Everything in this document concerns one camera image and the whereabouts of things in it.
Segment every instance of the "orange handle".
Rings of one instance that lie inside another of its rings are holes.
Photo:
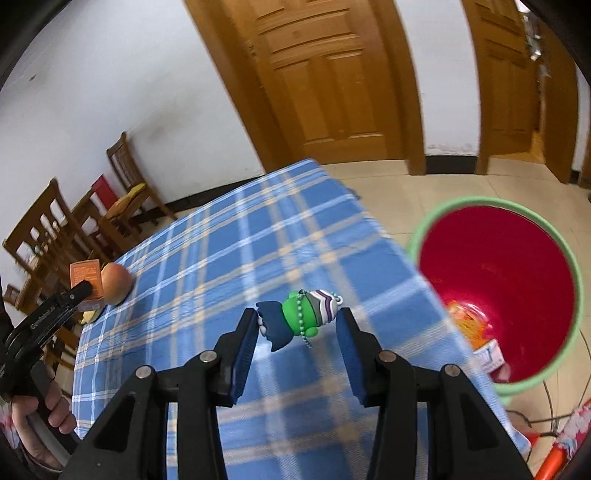
[[[535,480],[552,480],[566,463],[566,452],[553,446],[535,475]]]

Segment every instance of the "door panel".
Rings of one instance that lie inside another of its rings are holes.
[[[574,60],[558,37],[540,22],[544,77],[541,136],[546,166],[562,183],[570,179],[579,121],[579,88]]]
[[[359,0],[225,0],[296,159],[404,158],[399,99]]]
[[[479,162],[491,154],[529,151],[536,79],[514,0],[463,0],[474,40],[480,84]],[[484,173],[486,168],[477,168]]]

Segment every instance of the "green toy keychain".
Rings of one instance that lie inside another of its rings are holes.
[[[318,334],[318,328],[336,318],[343,299],[327,290],[300,290],[289,294],[286,301],[260,301],[258,309],[259,330],[271,343],[275,352],[301,336],[307,346],[308,338]]]

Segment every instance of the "table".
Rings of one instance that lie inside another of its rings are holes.
[[[83,436],[118,387],[142,364],[176,367],[213,348],[244,308],[299,288],[338,292],[360,327],[414,365],[459,364],[514,441],[489,378],[470,361],[426,280],[380,224],[313,160],[273,172],[214,200],[129,251],[119,263],[132,292],[86,326],[74,375],[73,411]],[[361,479],[376,409],[353,397],[334,324],[308,349],[298,339],[271,353],[262,337],[246,388],[219,409],[230,479]],[[426,409],[419,408],[419,478],[426,475]],[[176,477],[176,409],[167,466]]]

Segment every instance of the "finger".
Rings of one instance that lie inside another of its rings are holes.
[[[60,425],[60,432],[64,435],[68,435],[76,428],[76,417],[73,413],[70,413],[66,419]]]
[[[33,413],[38,405],[39,401],[35,397],[14,395],[12,398],[12,421],[18,425],[26,423],[26,416]]]
[[[53,410],[61,399],[61,389],[55,382],[51,382],[47,395],[45,396],[45,405]]]
[[[49,425],[56,428],[59,427],[69,414],[70,404],[67,402],[65,398],[61,398],[49,414]]]

